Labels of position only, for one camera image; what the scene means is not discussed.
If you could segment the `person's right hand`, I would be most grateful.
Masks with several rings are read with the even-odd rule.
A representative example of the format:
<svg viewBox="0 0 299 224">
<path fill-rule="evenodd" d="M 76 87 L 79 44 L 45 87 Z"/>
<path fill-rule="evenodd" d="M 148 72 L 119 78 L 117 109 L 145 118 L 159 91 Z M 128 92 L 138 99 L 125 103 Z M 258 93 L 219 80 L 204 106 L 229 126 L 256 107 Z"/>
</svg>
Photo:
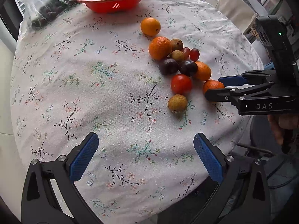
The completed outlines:
<svg viewBox="0 0 299 224">
<path fill-rule="evenodd" d="M 283 144 L 284 130 L 294 130 L 298 128 L 298 114 L 268 115 L 271 130 L 279 145 Z"/>
</svg>

